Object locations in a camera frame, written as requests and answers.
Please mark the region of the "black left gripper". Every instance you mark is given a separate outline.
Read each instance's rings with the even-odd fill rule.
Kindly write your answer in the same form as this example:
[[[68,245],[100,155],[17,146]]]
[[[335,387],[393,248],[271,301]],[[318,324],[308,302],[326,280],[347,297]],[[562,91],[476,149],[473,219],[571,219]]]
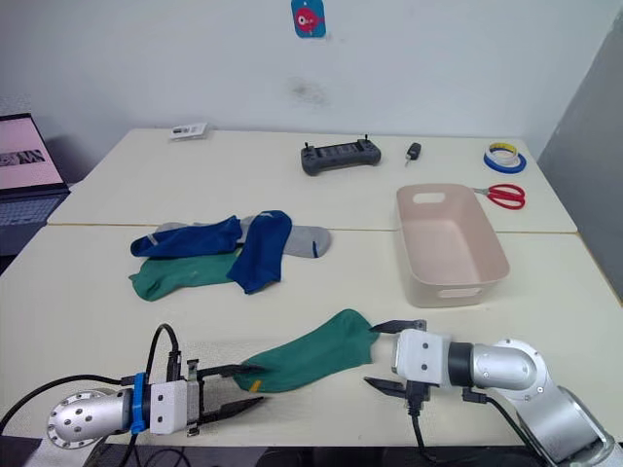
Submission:
[[[231,364],[199,369],[199,360],[187,361],[187,436],[194,437],[200,434],[201,423],[212,423],[231,418],[243,413],[264,401],[264,397],[255,397],[234,401],[222,405],[218,410],[202,414],[202,379],[205,377],[233,377],[235,375],[249,375],[265,372],[266,369],[258,365]]]

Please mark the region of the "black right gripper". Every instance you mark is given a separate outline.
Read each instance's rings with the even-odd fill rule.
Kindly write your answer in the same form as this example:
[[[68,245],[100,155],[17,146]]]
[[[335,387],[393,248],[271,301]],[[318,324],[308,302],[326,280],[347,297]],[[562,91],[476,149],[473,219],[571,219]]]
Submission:
[[[427,323],[423,319],[417,320],[389,320],[372,326],[369,331],[381,334],[398,334],[405,330],[426,331]],[[406,381],[405,386],[398,381],[377,377],[364,377],[365,382],[382,392],[384,395],[396,398],[405,398],[409,404],[422,404],[430,398],[430,384],[421,381]]]

